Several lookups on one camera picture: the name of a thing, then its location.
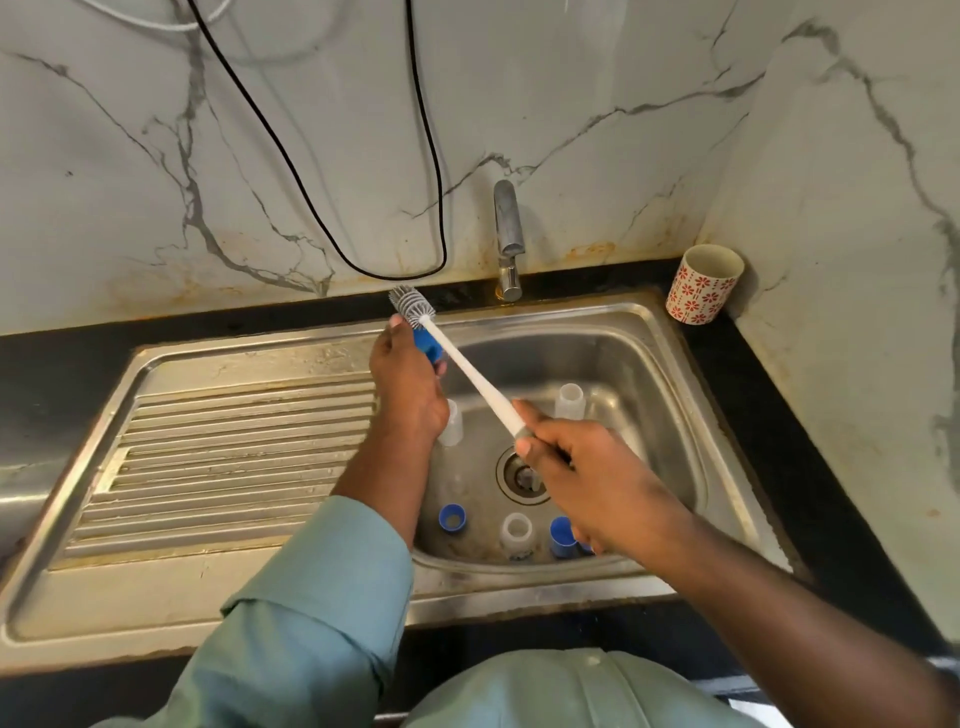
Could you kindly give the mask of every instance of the brush head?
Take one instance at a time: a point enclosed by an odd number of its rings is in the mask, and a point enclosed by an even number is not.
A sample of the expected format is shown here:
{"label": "brush head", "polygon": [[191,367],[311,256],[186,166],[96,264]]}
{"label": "brush head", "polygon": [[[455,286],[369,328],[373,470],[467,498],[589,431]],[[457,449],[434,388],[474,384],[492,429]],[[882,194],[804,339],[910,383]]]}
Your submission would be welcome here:
{"label": "brush head", "polygon": [[424,316],[432,319],[437,315],[436,309],[412,285],[396,286],[390,292],[390,303],[413,328],[423,328],[420,319]]}

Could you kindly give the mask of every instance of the floral mug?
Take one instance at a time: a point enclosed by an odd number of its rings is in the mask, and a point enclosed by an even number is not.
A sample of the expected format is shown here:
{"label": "floral mug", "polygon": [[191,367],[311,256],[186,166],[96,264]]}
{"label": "floral mug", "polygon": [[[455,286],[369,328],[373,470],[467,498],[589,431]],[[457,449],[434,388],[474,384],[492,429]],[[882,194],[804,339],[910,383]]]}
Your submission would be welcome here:
{"label": "floral mug", "polygon": [[743,274],[743,258],[722,245],[695,245],[684,253],[666,299],[666,310],[682,324],[716,318]]}

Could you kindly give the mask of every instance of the drain strainer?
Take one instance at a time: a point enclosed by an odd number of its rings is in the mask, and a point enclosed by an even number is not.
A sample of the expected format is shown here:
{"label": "drain strainer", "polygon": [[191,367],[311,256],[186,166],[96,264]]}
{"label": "drain strainer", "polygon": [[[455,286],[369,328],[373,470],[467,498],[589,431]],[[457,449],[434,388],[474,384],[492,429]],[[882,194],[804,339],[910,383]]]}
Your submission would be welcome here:
{"label": "drain strainer", "polygon": [[513,448],[496,461],[496,484],[504,496],[521,505],[538,505],[550,499],[540,476],[523,462]]}

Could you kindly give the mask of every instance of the white plastic cup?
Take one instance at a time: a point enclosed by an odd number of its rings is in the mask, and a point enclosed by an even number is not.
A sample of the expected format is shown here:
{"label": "white plastic cup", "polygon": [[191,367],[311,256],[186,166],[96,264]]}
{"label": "white plastic cup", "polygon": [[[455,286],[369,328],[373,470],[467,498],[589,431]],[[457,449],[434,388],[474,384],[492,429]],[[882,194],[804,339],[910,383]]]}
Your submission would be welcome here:
{"label": "white plastic cup", "polygon": [[695,245],[673,278],[666,311],[681,324],[708,324],[717,317],[743,275],[743,258],[722,245]]}
{"label": "white plastic cup", "polygon": [[446,404],[450,408],[450,417],[446,421],[444,431],[437,439],[445,448],[451,448],[464,439],[464,414],[455,401],[447,400]]}
{"label": "white plastic cup", "polygon": [[579,384],[570,382],[557,392],[553,403],[553,416],[565,420],[583,420],[587,412],[587,398]]}
{"label": "white plastic cup", "polygon": [[525,559],[534,552],[534,525],[522,513],[511,513],[500,526],[500,545],[511,561]]}

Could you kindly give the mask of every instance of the person's left arm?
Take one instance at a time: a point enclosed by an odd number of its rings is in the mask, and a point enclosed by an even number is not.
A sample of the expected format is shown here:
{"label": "person's left arm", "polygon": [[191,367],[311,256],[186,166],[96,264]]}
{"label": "person's left arm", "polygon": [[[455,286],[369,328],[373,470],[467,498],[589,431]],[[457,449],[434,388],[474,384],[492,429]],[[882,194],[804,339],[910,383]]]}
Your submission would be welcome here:
{"label": "person's left arm", "polygon": [[402,321],[371,355],[380,407],[331,497],[225,605],[154,728],[368,726],[389,683],[413,583],[430,449],[447,419]]}

